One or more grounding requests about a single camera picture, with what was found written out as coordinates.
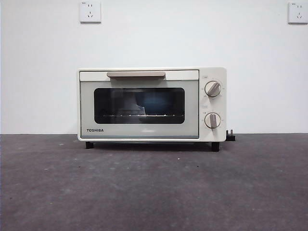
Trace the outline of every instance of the oven frame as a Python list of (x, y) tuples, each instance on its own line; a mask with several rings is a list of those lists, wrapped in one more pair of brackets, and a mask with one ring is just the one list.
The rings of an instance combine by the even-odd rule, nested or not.
[[(198, 138), (83, 138), (81, 137), (81, 98), (80, 72), (106, 71), (199, 71), (199, 137)], [(221, 84), (221, 94), (218, 98), (208, 97), (204, 86), (209, 81)], [(210, 129), (204, 124), (204, 117), (216, 112), (221, 117), (218, 128)], [(188, 67), (188, 68), (81, 68), (77, 71), (77, 137), (80, 141), (88, 142), (221, 142), (226, 140), (226, 69), (223, 67)]]

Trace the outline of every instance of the oven rack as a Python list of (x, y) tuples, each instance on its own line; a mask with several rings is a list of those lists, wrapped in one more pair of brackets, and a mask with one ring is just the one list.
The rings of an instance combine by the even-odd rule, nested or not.
[(102, 115), (102, 117), (184, 117), (184, 115)]

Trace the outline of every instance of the toaster oven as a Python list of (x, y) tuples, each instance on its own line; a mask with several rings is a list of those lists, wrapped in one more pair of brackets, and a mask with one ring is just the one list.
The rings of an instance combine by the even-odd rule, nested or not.
[(226, 140), (226, 69), (102, 68), (77, 73), (78, 139), (94, 142)]

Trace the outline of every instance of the control panel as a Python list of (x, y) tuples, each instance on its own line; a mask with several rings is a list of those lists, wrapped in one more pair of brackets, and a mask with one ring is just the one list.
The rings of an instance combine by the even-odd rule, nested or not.
[(226, 139), (226, 69), (201, 68), (199, 72), (199, 137)]

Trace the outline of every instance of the temperature knob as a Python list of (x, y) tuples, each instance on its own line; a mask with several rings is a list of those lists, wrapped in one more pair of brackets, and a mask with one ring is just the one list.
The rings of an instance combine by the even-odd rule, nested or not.
[(220, 84), (215, 81), (208, 82), (204, 90), (208, 96), (215, 97), (220, 93)]
[(204, 122), (209, 128), (217, 128), (220, 125), (220, 117), (216, 113), (209, 113), (206, 115)]

